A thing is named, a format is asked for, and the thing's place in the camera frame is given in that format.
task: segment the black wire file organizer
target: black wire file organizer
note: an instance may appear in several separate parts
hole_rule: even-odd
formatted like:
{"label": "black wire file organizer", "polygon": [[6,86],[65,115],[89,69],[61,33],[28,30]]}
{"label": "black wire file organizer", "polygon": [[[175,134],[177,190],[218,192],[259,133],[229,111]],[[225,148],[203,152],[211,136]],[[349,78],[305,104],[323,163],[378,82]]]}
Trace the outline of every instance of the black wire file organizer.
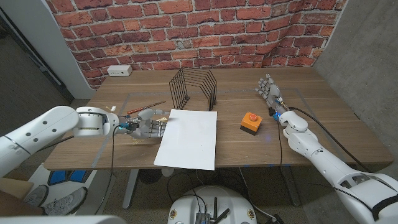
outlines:
{"label": "black wire file organizer", "polygon": [[180,69],[169,82],[174,109],[182,110],[190,97],[187,85],[199,87],[207,98],[207,111],[216,104],[217,81],[210,70]]}

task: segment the white paper sheet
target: white paper sheet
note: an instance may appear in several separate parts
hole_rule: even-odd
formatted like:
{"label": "white paper sheet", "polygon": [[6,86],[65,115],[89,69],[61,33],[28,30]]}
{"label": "white paper sheet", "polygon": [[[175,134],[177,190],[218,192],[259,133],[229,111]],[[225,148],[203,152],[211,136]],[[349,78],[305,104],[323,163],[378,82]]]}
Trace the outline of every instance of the white paper sheet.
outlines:
{"label": "white paper sheet", "polygon": [[171,110],[155,165],[215,169],[216,111]]}

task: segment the wall outlet plate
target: wall outlet plate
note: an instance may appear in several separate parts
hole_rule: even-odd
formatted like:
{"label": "wall outlet plate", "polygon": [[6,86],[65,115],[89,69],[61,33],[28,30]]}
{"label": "wall outlet plate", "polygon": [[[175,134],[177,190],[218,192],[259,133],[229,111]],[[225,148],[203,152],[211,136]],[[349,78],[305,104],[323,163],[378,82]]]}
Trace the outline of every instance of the wall outlet plate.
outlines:
{"label": "wall outlet plate", "polygon": [[109,76],[129,76],[132,73],[131,65],[111,65],[108,68]]}

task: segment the sneaker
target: sneaker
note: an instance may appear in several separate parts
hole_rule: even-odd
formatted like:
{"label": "sneaker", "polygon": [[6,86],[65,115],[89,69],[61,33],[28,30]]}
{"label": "sneaker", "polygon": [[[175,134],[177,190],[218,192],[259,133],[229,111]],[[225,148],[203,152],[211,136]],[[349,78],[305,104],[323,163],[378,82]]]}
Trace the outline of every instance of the sneaker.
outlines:
{"label": "sneaker", "polygon": [[87,188],[80,187],[72,194],[43,206],[46,215],[68,215],[75,213],[86,199]]}
{"label": "sneaker", "polygon": [[49,187],[40,185],[25,197],[24,202],[31,206],[39,207],[43,204],[48,194]]}

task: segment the wooden table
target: wooden table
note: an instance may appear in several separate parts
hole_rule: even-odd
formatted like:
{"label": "wooden table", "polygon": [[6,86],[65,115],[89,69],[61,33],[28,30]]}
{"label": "wooden table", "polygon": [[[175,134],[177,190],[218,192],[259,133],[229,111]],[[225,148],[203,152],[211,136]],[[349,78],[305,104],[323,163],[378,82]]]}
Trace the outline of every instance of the wooden table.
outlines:
{"label": "wooden table", "polygon": [[[279,85],[285,102],[315,115],[324,126],[364,164],[388,165],[392,154],[383,146],[371,130],[351,111],[343,100],[312,68],[247,68],[212,69],[217,80],[218,112],[216,135],[216,167],[273,166],[280,163],[280,146],[277,123],[268,116],[265,100],[254,88],[266,73]],[[116,114],[167,101],[157,109],[173,108],[169,81],[177,70],[134,71],[130,77],[108,77],[90,100],[88,106],[106,110],[117,106]],[[186,110],[206,110],[206,100],[200,89],[193,91]],[[239,129],[244,114],[250,111],[263,117],[256,136]],[[347,163],[353,163],[318,125],[304,114],[297,114],[308,121],[308,127],[318,136],[319,142]],[[306,158],[291,150],[281,133],[283,164],[310,165]],[[73,138],[59,144],[44,162],[48,170],[109,169],[111,143],[104,144],[105,137],[90,139]],[[160,139],[147,139],[133,144],[127,135],[115,136],[115,169],[158,169],[154,159]]]}

